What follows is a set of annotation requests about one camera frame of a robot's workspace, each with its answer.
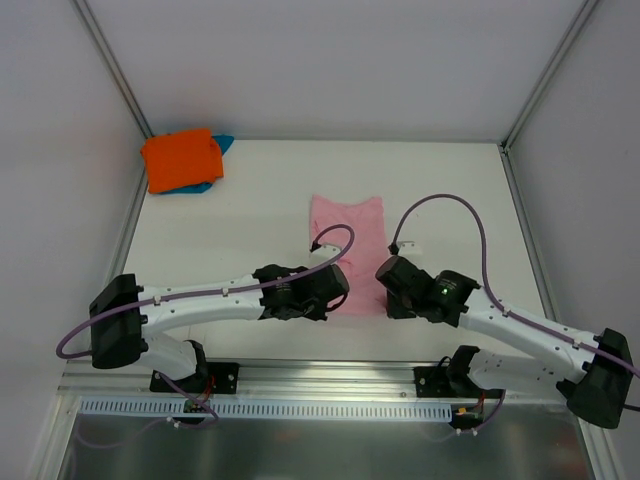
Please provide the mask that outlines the pink t-shirt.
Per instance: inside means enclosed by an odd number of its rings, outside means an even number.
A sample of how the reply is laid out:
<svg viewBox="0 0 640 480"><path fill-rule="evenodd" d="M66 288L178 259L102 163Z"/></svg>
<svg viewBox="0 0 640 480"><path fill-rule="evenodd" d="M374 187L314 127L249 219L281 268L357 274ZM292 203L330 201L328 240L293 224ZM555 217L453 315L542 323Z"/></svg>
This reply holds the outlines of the pink t-shirt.
<svg viewBox="0 0 640 480"><path fill-rule="evenodd" d="M352 316L385 314L386 290L375 278L376 271L388 258L382 198L374 196L357 204L344 204L313 196L310 238L320 237L322 244L344 247L350 238L346 230L323 232L336 224L348 225L355 233L352 247L337 262L350 287L348 298L337 312Z"/></svg>

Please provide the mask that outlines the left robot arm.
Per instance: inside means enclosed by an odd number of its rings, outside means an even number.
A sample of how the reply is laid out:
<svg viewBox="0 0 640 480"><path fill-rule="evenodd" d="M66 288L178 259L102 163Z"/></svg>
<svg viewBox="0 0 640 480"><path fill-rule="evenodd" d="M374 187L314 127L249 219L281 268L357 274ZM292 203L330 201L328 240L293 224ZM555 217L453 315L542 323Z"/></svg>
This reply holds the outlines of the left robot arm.
<svg viewBox="0 0 640 480"><path fill-rule="evenodd" d="M166 376L184 390L203 389L203 345L169 331L217 321L324 321L344 302L349 285L335 264L322 269L270 264L240 278L192 287L151 287L135 275L112 280L89 307L91 364L98 370L131 365Z"/></svg>

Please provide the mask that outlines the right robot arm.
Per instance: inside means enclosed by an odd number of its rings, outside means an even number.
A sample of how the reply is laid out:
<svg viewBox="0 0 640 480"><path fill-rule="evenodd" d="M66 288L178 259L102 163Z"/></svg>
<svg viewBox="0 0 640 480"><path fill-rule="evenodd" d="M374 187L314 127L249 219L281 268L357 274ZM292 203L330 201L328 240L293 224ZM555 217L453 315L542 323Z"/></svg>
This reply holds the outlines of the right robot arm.
<svg viewBox="0 0 640 480"><path fill-rule="evenodd" d="M476 332L518 350L501 355L461 345L436 378L459 397L502 390L564 400L592 425L619 426L635 368L626 337L596 334L546 318L527 318L499 304L477 281L445 270L432 277L401 256L376 272L398 315Z"/></svg>

